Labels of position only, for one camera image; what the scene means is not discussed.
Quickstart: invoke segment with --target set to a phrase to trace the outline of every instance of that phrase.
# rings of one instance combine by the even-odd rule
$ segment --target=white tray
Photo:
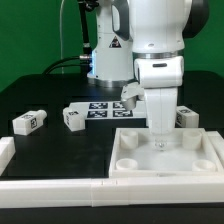
[[[201,147],[197,150],[184,149],[182,136],[185,131],[197,130],[202,134]],[[138,133],[138,147],[124,149],[120,136],[123,131]],[[167,145],[164,150],[155,146],[155,137],[146,128],[117,129],[113,152],[110,162],[110,177],[145,177],[145,176],[183,176],[183,175],[219,175],[223,173],[223,166],[216,154],[204,129],[174,129],[173,133],[165,137]],[[120,169],[116,163],[121,160],[137,162],[137,169]],[[192,164],[196,161],[210,161],[216,166],[215,171],[192,171]]]

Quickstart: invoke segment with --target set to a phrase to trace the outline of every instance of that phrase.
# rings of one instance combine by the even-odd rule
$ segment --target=black table
[[[212,72],[185,72],[178,105],[200,114],[200,127],[224,136],[224,79]],[[0,181],[107,178],[117,127],[145,127],[145,119],[86,121],[70,132],[62,110],[71,102],[119,101],[121,88],[88,84],[79,74],[28,75],[0,93],[0,137],[13,136],[16,155]],[[44,126],[29,136],[13,134],[12,120],[44,109]],[[147,205],[105,208],[1,209],[0,223],[223,223],[224,204]]]

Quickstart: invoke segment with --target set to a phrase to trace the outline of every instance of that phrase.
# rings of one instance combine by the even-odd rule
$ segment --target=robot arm
[[[129,0],[136,90],[124,88],[122,102],[134,107],[134,94],[144,92],[150,133],[164,135],[175,124],[177,87],[182,84],[182,37],[192,0]]]

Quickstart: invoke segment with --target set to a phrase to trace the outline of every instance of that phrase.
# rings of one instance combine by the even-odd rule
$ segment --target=green background
[[[60,5],[61,0],[0,1],[0,91],[18,77],[39,74],[60,59]],[[94,47],[94,13],[88,14],[88,22]],[[63,34],[64,56],[82,53],[77,0],[65,1]],[[185,70],[213,71],[224,77],[223,0],[210,0],[210,18],[206,27],[185,43]]]

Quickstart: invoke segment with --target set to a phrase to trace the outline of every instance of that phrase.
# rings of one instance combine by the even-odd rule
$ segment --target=small white cube with marker
[[[176,124],[182,128],[198,128],[199,114],[185,107],[177,107]]]
[[[64,123],[71,131],[80,131],[85,129],[85,117],[76,110],[65,108],[63,110]]]
[[[12,121],[14,134],[29,135],[43,125],[46,117],[47,113],[44,110],[29,111],[23,114]]]

